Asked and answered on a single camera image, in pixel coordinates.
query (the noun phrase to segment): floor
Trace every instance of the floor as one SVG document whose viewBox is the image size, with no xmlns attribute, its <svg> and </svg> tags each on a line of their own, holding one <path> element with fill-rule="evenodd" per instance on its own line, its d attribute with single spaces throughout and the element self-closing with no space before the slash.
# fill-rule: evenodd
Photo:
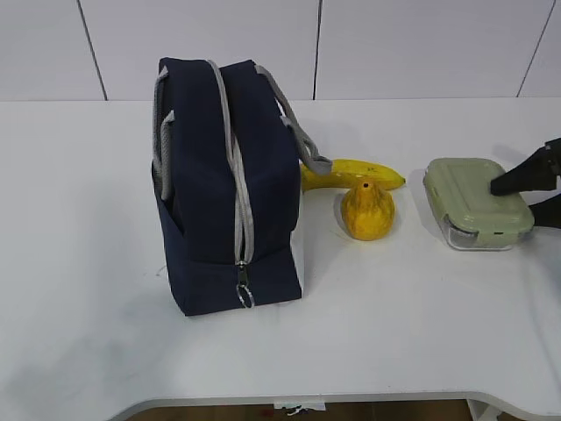
<svg viewBox="0 0 561 421">
<path fill-rule="evenodd" d="M 328 403 L 326 411 L 297 415 L 303 421 L 471 421 L 462 400 Z M 277 421 L 295 419 L 272 405 L 172 407 L 146 410 L 128 421 Z M 502 414 L 499 421 L 517 421 Z"/>
</svg>

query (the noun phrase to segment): white wall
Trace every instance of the white wall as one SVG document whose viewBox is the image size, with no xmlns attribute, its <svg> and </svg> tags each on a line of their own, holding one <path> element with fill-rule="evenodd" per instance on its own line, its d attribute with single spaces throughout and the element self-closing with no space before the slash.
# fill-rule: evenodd
<svg viewBox="0 0 561 421">
<path fill-rule="evenodd" d="M 317 98 L 516 96 L 553 0 L 324 0 Z"/>
<path fill-rule="evenodd" d="M 82 0 L 109 99 L 153 95 L 158 59 L 253 58 L 291 98 L 313 93 L 318 0 Z"/>
<path fill-rule="evenodd" d="M 561 1 L 551 13 L 522 96 L 561 96 Z"/>
<path fill-rule="evenodd" d="M 103 99 L 75 0 L 3 0 L 0 101 Z"/>
<path fill-rule="evenodd" d="M 292 99 L 561 96 L 561 0 L 82 0 L 109 99 L 162 56 L 253 58 Z M 0 101 L 103 99 L 77 0 L 4 0 Z"/>
</svg>

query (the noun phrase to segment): lunch bag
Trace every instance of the lunch bag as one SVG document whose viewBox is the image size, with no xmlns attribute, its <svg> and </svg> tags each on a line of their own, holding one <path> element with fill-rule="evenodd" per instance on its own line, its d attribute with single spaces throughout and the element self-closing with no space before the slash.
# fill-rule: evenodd
<svg viewBox="0 0 561 421">
<path fill-rule="evenodd" d="M 299 159 L 330 172 L 263 67 L 160 60 L 152 177 L 170 288 L 186 316 L 302 297 L 302 244 L 291 245 Z"/>
</svg>

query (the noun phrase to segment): food container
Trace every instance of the food container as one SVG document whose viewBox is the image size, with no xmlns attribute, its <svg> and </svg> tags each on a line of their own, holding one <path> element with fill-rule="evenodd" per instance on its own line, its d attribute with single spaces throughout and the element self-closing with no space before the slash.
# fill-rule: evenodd
<svg viewBox="0 0 561 421">
<path fill-rule="evenodd" d="M 430 208 L 446 242 L 457 250 L 508 250 L 534 226 L 520 194 L 493 196 L 490 182 L 504 174 L 496 162 L 440 158 L 424 176 Z"/>
</svg>

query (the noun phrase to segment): zipper pull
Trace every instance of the zipper pull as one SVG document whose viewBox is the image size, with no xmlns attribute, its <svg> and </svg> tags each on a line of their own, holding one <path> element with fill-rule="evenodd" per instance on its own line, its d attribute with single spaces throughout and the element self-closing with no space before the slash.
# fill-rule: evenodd
<svg viewBox="0 0 561 421">
<path fill-rule="evenodd" d="M 247 276 L 247 263 L 240 260 L 236 263 L 238 267 L 238 285 L 236 285 L 236 292 L 238 292 L 239 301 L 244 305 L 246 309 L 251 309 L 255 306 L 255 301 L 253 301 L 253 294 L 249 290 L 249 277 Z"/>
</svg>

